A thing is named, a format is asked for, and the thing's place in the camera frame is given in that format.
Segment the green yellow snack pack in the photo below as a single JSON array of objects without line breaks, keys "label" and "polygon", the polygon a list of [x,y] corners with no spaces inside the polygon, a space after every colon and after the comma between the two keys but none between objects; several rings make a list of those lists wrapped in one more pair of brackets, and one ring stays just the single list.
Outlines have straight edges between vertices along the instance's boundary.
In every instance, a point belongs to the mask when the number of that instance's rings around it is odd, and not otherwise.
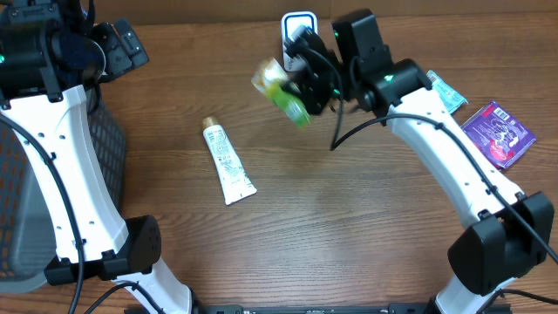
[{"label": "green yellow snack pack", "polygon": [[310,123],[310,115],[296,95],[298,90],[275,58],[264,60],[258,65],[251,83],[297,127],[306,127]]}]

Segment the white tube gold cap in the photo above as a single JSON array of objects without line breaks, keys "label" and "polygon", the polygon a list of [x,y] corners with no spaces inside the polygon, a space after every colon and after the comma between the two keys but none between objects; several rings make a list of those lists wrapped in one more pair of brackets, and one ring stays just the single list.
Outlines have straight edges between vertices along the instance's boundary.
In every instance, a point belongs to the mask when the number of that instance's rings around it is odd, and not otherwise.
[{"label": "white tube gold cap", "polygon": [[257,193],[224,128],[215,117],[202,121],[203,138],[214,160],[226,205]]}]

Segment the teal wipes pack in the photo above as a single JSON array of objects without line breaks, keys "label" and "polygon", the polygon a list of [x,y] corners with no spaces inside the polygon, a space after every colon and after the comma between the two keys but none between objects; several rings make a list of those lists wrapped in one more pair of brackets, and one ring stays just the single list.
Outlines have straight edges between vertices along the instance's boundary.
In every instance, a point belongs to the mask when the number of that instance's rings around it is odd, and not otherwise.
[{"label": "teal wipes pack", "polygon": [[450,114],[454,114],[463,105],[468,104],[467,99],[449,86],[436,72],[430,70],[426,76],[432,81],[432,88],[438,93]]}]

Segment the purple pad package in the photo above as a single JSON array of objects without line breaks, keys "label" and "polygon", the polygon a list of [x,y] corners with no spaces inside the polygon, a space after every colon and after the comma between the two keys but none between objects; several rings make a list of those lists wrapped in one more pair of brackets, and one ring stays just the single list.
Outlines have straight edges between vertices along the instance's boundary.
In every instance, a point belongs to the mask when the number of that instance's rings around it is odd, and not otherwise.
[{"label": "purple pad package", "polygon": [[499,170],[510,168],[537,141],[528,128],[495,101],[479,109],[461,128]]}]

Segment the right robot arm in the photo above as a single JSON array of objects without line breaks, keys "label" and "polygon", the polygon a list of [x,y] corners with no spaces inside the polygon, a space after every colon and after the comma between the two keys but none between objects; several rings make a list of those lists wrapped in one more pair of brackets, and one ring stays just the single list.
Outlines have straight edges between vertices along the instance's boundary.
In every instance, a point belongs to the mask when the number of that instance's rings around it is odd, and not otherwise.
[{"label": "right robot arm", "polygon": [[525,195],[482,155],[425,72],[410,59],[392,59],[370,10],[333,23],[335,50],[313,26],[283,29],[284,54],[303,62],[296,85],[307,111],[356,100],[415,152],[455,207],[464,231],[447,254],[453,278],[427,312],[485,313],[516,279],[555,258],[552,202],[543,193]]}]

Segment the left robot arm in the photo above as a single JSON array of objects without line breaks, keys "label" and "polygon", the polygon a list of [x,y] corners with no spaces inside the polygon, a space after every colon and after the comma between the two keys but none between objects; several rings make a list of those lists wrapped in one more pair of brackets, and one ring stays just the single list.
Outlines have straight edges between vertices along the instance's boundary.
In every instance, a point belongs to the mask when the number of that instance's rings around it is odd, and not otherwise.
[{"label": "left robot arm", "polygon": [[124,218],[105,184],[87,93],[148,62],[124,19],[97,23],[93,4],[6,1],[1,15],[1,121],[19,138],[56,241],[48,283],[110,281],[151,313],[189,313],[191,290],[161,255],[155,218]]}]

